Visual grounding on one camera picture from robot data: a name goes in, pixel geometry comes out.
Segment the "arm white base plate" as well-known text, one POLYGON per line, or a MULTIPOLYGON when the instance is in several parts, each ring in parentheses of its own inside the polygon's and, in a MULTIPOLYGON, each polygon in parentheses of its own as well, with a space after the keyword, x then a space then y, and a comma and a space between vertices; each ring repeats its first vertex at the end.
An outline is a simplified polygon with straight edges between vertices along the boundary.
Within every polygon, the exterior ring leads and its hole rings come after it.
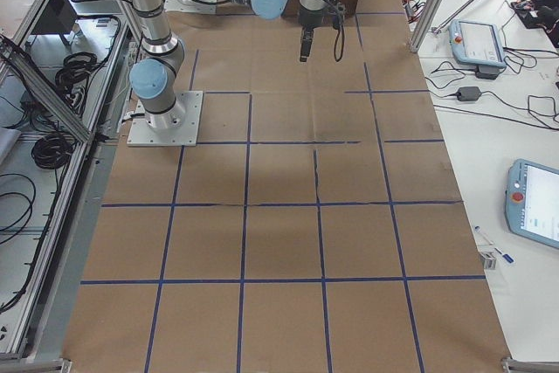
POLYGON ((203 100, 203 91, 180 92, 174 107, 166 114, 151 114, 138 100, 135 113, 141 116, 132 120, 128 146, 196 146, 203 100))

